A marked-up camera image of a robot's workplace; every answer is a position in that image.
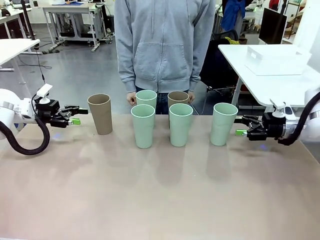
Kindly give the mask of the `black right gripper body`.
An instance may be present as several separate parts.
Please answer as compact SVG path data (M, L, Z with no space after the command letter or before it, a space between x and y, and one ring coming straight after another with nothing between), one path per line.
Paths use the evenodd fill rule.
M264 135L261 137L260 141L265 141L267 138L279 139L283 137L286 124L285 117L275 117L272 112L265 112L261 121Z

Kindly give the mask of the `person's right hand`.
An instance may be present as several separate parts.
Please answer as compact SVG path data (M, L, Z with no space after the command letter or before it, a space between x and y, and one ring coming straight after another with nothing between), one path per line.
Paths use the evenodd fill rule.
M131 106L137 104L136 94L136 92L130 92L126 95L126 99Z

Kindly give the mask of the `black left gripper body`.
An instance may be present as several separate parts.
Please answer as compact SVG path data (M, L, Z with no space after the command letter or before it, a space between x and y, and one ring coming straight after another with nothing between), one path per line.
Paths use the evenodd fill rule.
M35 109L38 118L43 123L56 128L66 127L66 119L58 113L60 110L60 104L57 100L51 99L48 103L40 103L39 100L36 100Z

